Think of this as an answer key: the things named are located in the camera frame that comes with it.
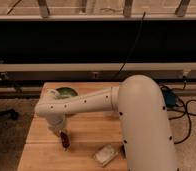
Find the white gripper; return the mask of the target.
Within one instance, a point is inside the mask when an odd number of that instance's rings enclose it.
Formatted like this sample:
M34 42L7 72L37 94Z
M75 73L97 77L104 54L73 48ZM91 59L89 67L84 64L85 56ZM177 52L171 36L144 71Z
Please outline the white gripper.
M51 132L53 132L56 136L59 136L61 131L66 126L66 118L64 115L62 116L51 116L47 119L48 128Z

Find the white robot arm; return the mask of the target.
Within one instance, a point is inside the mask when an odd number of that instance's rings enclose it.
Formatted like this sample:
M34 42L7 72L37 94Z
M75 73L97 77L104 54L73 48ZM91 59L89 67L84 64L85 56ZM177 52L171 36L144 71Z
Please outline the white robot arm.
M102 111L119 113L128 171L179 171L165 100L150 77L133 75L118 86L65 99L50 89L35 107L51 126L64 115Z

